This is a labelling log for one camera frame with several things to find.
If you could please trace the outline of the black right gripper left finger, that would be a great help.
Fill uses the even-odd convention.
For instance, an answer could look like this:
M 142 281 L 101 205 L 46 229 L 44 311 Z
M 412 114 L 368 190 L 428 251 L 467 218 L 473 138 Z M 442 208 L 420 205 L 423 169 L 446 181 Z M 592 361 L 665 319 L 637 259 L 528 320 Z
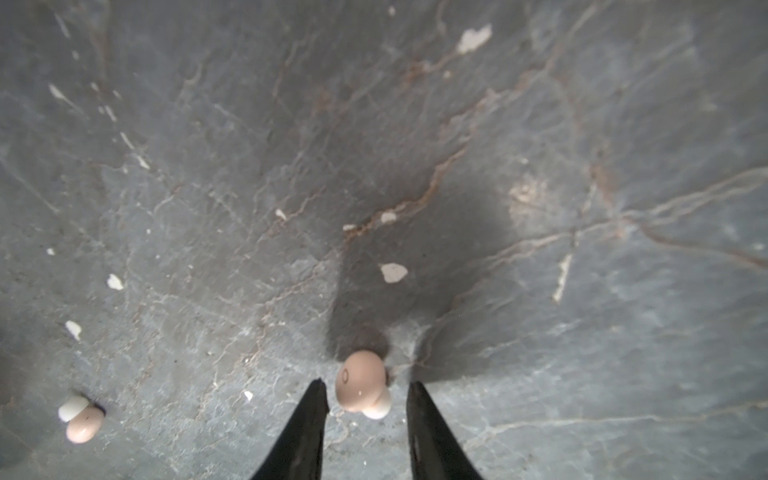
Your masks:
M 313 380 L 252 480 L 320 480 L 326 418 L 326 384 Z

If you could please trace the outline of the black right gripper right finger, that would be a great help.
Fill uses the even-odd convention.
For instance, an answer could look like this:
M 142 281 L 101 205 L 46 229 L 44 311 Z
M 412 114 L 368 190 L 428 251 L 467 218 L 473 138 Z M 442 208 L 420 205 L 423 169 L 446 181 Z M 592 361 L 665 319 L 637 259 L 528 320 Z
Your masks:
M 414 480 L 482 480 L 422 382 L 409 384 L 406 410 Z

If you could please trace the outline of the peach earbud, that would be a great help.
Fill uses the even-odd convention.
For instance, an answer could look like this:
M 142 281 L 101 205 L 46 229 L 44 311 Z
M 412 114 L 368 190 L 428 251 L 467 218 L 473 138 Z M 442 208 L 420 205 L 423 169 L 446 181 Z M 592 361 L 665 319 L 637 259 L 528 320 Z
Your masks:
M 347 412 L 362 413 L 372 420 L 386 417 L 392 398 L 381 357 L 368 350 L 351 354 L 336 377 L 335 394 L 340 407 Z
M 67 424 L 66 438 L 73 444 L 84 444 L 103 426 L 105 412 L 88 398 L 76 395 L 58 408 L 58 417 Z

